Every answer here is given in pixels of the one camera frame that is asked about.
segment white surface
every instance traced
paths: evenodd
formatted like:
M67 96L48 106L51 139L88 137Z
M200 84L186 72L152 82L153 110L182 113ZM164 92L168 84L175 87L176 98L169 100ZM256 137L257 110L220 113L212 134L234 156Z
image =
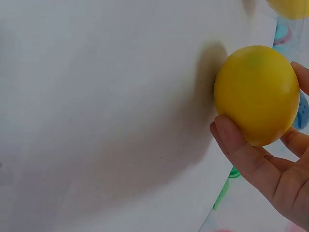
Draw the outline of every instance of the white surface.
M241 0L2 0L0 231L194 232L230 164L196 63Z

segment human hand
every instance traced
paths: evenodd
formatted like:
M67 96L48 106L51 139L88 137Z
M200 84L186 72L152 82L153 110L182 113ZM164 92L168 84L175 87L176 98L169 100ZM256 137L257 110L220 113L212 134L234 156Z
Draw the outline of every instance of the human hand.
M292 62L300 88L309 94L309 69ZM292 162L249 145L235 123L218 116L211 133L242 176L283 216L309 231L309 136L290 128L281 140L300 159Z

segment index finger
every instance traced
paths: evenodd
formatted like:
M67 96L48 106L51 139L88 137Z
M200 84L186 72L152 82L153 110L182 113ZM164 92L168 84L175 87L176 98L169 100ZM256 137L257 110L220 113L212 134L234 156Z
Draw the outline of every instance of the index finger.
M249 145L238 127L226 116L218 116L215 125L226 149L226 156L239 172L271 201L280 180L280 171L270 163L263 150Z
M309 95L309 69L295 61L291 63L291 66L293 67L298 78L299 87L302 91Z

